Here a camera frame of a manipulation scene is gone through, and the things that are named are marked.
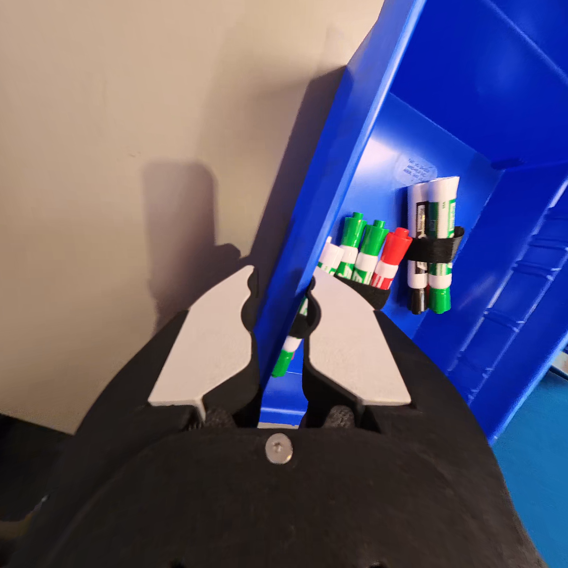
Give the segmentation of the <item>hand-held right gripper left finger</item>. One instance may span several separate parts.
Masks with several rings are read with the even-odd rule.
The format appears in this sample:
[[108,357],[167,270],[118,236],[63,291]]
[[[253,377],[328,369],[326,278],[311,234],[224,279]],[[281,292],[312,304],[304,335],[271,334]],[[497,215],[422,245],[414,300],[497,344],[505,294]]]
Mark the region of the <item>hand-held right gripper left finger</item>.
[[258,272],[247,265],[204,293],[187,316],[148,402],[241,409],[259,388],[254,327]]

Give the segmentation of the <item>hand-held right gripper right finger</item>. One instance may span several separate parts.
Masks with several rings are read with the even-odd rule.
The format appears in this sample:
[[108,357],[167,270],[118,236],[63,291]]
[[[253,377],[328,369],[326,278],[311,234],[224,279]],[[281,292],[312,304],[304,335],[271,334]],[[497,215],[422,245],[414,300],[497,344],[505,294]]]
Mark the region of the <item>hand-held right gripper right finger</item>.
[[330,274],[314,274],[308,293],[302,387],[325,406],[406,406],[411,396],[379,325],[359,288]]

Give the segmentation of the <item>green marker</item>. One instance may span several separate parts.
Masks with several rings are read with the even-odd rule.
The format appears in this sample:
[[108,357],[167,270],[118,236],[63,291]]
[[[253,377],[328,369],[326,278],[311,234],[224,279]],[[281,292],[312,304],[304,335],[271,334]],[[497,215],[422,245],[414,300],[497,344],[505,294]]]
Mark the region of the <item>green marker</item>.
[[278,359],[273,367],[271,377],[279,378],[288,372],[290,362],[294,358],[294,354],[300,346],[303,338],[307,334],[307,315],[309,301],[304,297],[302,303],[295,315],[290,331],[285,338],[285,342],[280,350]]
[[343,255],[336,270],[336,276],[351,280],[366,224],[360,212],[354,212],[351,217],[345,217],[340,245]]
[[459,177],[443,177],[428,184],[428,235],[432,256],[428,269],[429,307],[436,314],[451,308],[452,259],[456,236],[456,203]]
[[385,221],[376,219],[372,225],[368,224],[362,239],[362,244],[354,263],[351,280],[369,285],[378,258],[388,234]]

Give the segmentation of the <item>black marker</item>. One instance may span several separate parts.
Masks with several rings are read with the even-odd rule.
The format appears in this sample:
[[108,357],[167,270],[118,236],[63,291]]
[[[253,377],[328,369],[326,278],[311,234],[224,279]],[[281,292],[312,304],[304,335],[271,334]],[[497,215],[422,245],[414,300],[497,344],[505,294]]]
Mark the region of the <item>black marker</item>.
[[[422,182],[407,189],[407,221],[409,235],[414,239],[428,237],[428,183]],[[427,310],[428,263],[407,260],[409,287],[408,308],[414,315]]]

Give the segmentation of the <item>large blue plastic bin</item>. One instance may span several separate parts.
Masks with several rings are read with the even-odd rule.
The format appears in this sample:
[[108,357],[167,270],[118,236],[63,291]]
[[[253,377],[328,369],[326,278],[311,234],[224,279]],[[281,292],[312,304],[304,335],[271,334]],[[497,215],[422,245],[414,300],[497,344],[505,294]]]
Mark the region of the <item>large blue plastic bin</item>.
[[389,229],[404,189],[458,176],[451,310],[385,312],[490,443],[567,341],[567,1],[385,1],[346,65],[257,323],[270,373],[325,239]]

